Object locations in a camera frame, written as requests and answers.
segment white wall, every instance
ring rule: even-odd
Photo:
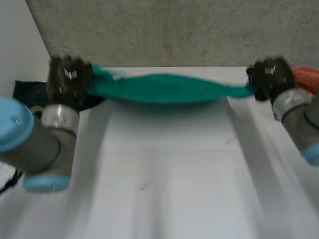
[[[24,0],[1,0],[0,95],[14,81],[46,81],[49,55]]]

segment white table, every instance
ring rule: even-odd
[[[244,84],[245,68],[122,68]],[[1,239],[318,238],[319,175],[268,103],[106,101],[81,113],[70,189],[0,198]]]

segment green towel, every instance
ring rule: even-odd
[[[252,86],[230,86],[194,77],[173,74],[150,74],[121,77],[93,65],[92,81],[88,93],[145,103],[193,103],[214,101],[219,98],[248,97],[255,93]]]

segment gray wall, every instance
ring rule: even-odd
[[[107,66],[319,67],[319,1],[27,0],[52,54]]]

